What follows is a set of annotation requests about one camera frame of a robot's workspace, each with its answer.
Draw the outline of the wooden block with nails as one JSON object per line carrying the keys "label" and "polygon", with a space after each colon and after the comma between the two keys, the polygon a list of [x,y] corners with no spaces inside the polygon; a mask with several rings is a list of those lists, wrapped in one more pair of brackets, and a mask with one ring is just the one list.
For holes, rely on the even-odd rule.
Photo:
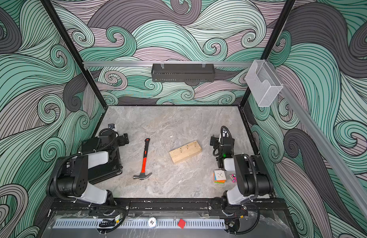
{"label": "wooden block with nails", "polygon": [[169,152],[174,164],[192,158],[202,152],[202,148],[197,141],[191,142]]}

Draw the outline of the claw hammer red black handle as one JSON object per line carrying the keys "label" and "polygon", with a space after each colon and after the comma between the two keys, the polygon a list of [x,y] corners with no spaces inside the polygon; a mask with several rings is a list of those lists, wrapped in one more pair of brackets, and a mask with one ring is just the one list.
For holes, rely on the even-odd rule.
{"label": "claw hammer red black handle", "polygon": [[147,154],[148,154],[148,149],[149,149],[149,143],[150,143],[150,138],[146,138],[145,139],[145,147],[144,147],[144,154],[143,154],[143,163],[142,163],[142,169],[139,175],[134,175],[133,179],[140,179],[140,180],[144,180],[149,178],[152,173],[146,174],[146,163],[147,163]]}

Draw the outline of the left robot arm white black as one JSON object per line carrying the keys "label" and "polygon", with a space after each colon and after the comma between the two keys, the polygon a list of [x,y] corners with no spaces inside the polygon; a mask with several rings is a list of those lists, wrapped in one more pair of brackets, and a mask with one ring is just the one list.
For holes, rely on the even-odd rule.
{"label": "left robot arm white black", "polygon": [[112,192],[95,185],[122,174],[119,148],[128,143],[128,134],[119,134],[114,124],[84,140],[77,154],[57,159],[46,187],[47,196],[116,206]]}

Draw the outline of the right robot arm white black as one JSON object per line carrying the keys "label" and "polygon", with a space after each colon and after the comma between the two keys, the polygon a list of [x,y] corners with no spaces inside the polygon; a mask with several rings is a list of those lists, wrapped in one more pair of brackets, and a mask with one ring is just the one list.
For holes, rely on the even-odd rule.
{"label": "right robot arm white black", "polygon": [[258,155],[236,154],[235,139],[226,126],[221,126],[219,137],[212,136],[210,146],[218,168],[234,175],[236,186],[225,192],[223,199],[229,205],[244,205],[260,196],[270,195],[274,184]]}

